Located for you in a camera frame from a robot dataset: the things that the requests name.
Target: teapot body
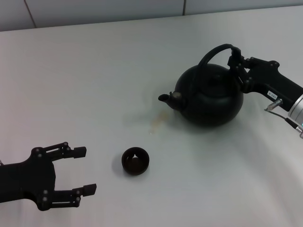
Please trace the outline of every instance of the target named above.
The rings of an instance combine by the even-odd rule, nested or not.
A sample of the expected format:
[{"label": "teapot body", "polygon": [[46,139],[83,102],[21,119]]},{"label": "teapot body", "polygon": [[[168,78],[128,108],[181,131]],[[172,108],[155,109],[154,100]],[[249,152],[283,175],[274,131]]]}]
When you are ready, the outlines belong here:
[{"label": "teapot body", "polygon": [[243,104],[243,93],[231,73],[224,67],[207,64],[199,80],[197,66],[185,71],[177,81],[175,92],[182,95],[184,107],[179,111],[189,121],[202,126],[218,126],[232,120]]}]

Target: black teapot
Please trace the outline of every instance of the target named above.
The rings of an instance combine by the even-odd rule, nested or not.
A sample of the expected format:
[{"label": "black teapot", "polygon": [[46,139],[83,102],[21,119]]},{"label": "black teapot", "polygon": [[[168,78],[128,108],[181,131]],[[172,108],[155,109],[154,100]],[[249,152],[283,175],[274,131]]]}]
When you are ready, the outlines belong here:
[{"label": "black teapot", "polygon": [[240,85],[231,70],[208,63],[218,52],[228,48],[237,54],[238,49],[230,44],[214,48],[198,65],[182,74],[174,92],[158,99],[202,126],[218,126],[232,120],[243,103]]}]

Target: white table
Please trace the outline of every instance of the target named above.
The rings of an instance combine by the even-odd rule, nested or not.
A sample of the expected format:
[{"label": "white table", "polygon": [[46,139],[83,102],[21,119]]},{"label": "white table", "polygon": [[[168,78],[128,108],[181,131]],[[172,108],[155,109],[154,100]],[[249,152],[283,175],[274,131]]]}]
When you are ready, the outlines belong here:
[{"label": "white table", "polygon": [[[263,111],[268,99],[245,95],[238,116],[213,130],[157,100],[223,43],[278,61],[303,86],[302,20],[303,7],[289,7],[0,33],[1,160],[21,162],[33,147],[63,141],[86,146],[86,158],[55,162],[56,189],[98,186],[79,208],[2,203],[0,225],[302,226],[303,140]],[[149,134],[163,110],[168,120]],[[134,146],[150,166],[130,177],[121,155]]]}]

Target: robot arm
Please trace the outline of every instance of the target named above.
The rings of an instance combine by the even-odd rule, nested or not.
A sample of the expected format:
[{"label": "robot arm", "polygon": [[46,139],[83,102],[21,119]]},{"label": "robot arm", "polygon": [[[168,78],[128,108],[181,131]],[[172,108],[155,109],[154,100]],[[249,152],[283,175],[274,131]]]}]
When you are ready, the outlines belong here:
[{"label": "robot arm", "polygon": [[72,150],[68,143],[32,149],[21,163],[0,165],[0,203],[30,199],[39,210],[78,207],[81,196],[94,195],[97,185],[91,184],[69,191],[55,191],[56,174],[53,161],[61,158],[85,157],[86,148]]},{"label": "robot arm", "polygon": [[286,110],[289,118],[284,118],[285,121],[300,132],[303,139],[303,88],[279,73],[278,62],[253,57],[244,59],[238,48],[232,47],[232,50],[228,65],[231,73],[236,76],[241,91],[246,94],[257,92],[273,101],[265,111],[273,113],[271,110],[277,106]]}]

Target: cable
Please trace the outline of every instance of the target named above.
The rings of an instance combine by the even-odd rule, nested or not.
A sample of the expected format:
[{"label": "cable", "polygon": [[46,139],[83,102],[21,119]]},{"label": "cable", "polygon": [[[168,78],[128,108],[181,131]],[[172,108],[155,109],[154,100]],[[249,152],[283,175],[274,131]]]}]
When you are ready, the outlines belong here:
[{"label": "cable", "polygon": [[186,14],[186,0],[184,0],[184,2],[183,2],[183,12],[182,12],[182,16],[185,16],[185,14]]},{"label": "cable", "polygon": [[28,13],[29,13],[29,16],[30,16],[30,18],[31,18],[31,20],[32,20],[32,22],[33,22],[33,24],[34,24],[34,27],[37,28],[36,23],[35,23],[34,18],[33,18],[33,15],[32,15],[32,13],[31,13],[30,10],[29,10],[29,7],[28,7],[28,4],[27,4],[27,1],[26,1],[26,0],[24,0],[24,4],[25,4],[25,6],[26,6],[26,8],[27,8],[27,11],[28,11]]},{"label": "cable", "polygon": [[276,115],[276,116],[278,116],[278,117],[281,117],[282,119],[286,120],[285,117],[283,117],[282,115],[279,115],[279,114],[277,114],[277,113],[275,113],[275,112],[271,112],[271,111],[266,110],[266,109],[265,109],[264,111],[266,111],[266,112],[268,112],[268,113],[270,113],[270,114]]}]

